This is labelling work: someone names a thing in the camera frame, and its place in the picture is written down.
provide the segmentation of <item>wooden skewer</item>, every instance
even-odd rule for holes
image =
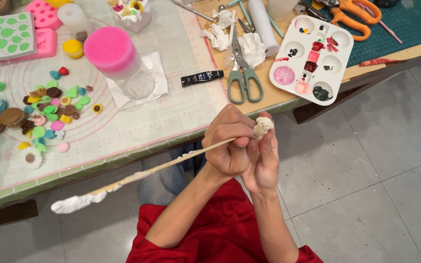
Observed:
[[[262,128],[262,126],[261,126],[261,127],[256,128],[256,129],[253,129],[253,131],[255,132],[255,131],[257,131],[257,130],[259,130],[259,129],[261,129],[261,128]],[[182,162],[182,161],[184,161],[184,160],[187,160],[187,159],[193,158],[194,156],[200,155],[200,154],[201,154],[201,153],[203,153],[203,152],[207,152],[207,151],[209,151],[209,150],[214,149],[215,147],[219,147],[219,146],[221,146],[221,145],[224,145],[224,144],[229,143],[229,142],[231,142],[231,141],[233,141],[233,140],[236,140],[236,139],[237,139],[237,138],[230,138],[230,139],[226,139],[225,141],[221,141],[221,142],[219,142],[219,143],[216,143],[216,144],[211,145],[211,146],[209,146],[209,147],[206,147],[206,148],[204,148],[204,149],[201,149],[201,150],[198,150],[198,151],[195,151],[195,152],[188,153],[188,154],[186,154],[185,156],[178,157],[178,158],[176,158],[176,159],[174,159],[174,160],[171,160],[171,161],[169,161],[169,162],[166,162],[166,163],[164,163],[164,164],[161,164],[161,165],[156,166],[156,167],[154,167],[154,168],[151,168],[151,169],[149,169],[149,170],[145,170],[145,171],[142,171],[142,172],[137,172],[137,173],[135,173],[135,174],[133,174],[133,175],[130,175],[130,176],[128,176],[128,177],[126,177],[126,178],[124,178],[124,179],[122,179],[122,180],[118,181],[118,182],[114,182],[114,183],[112,183],[112,184],[109,184],[109,185],[104,186],[104,187],[102,187],[102,188],[99,188],[99,189],[97,189],[97,190],[94,190],[94,191],[92,191],[92,192],[90,192],[90,193],[87,193],[87,194],[85,194],[85,196],[86,196],[86,195],[97,195],[97,194],[100,194],[101,192],[104,192],[104,191],[108,192],[108,191],[114,190],[114,189],[115,189],[116,187],[118,187],[118,186],[123,186],[123,185],[125,185],[125,184],[127,184],[127,183],[130,183],[130,182],[135,182],[135,181],[141,180],[141,179],[146,178],[146,177],[148,177],[149,175],[151,175],[151,174],[153,174],[153,173],[155,173],[155,172],[158,172],[158,171],[160,171],[160,170],[162,170],[162,169],[165,169],[165,168],[167,168],[167,167],[170,167],[170,166],[172,166],[172,165],[175,165],[175,164],[177,164],[177,163],[180,163],[180,162]]]

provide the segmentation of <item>red clay heart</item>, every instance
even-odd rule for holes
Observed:
[[[69,70],[67,70],[67,68],[62,67],[58,70],[58,73],[60,73],[63,76],[69,75]]]

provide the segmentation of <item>small white clay bear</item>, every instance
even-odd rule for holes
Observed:
[[[264,136],[268,132],[268,130],[274,128],[274,124],[272,123],[271,119],[269,119],[268,117],[258,117],[256,118],[256,122],[258,124],[256,124],[254,129],[257,129],[259,127],[262,127],[262,128],[255,131],[253,137],[258,139],[258,141],[261,141],[262,136]]]

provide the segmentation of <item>blue jeans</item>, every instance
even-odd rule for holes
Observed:
[[[169,152],[141,161],[142,170],[154,168],[173,159],[182,156],[184,153],[202,149],[201,142],[195,142]],[[144,178],[141,181],[141,205],[151,204],[167,206],[173,199],[183,191],[185,186],[184,173],[193,171],[196,176],[207,162],[205,153],[167,167],[155,174]]]

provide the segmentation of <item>hand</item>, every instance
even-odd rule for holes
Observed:
[[[272,120],[272,116],[265,111],[262,111],[259,117],[268,117]],[[269,194],[274,190],[277,191],[279,153],[275,129],[269,130],[261,141],[251,138],[246,152],[249,167],[241,174],[246,189],[253,194]]]
[[[230,180],[248,169],[246,146],[254,135],[255,125],[252,119],[232,104],[225,106],[210,123],[204,133],[203,147],[237,137],[234,141],[206,152],[207,162],[221,174],[221,177]]]

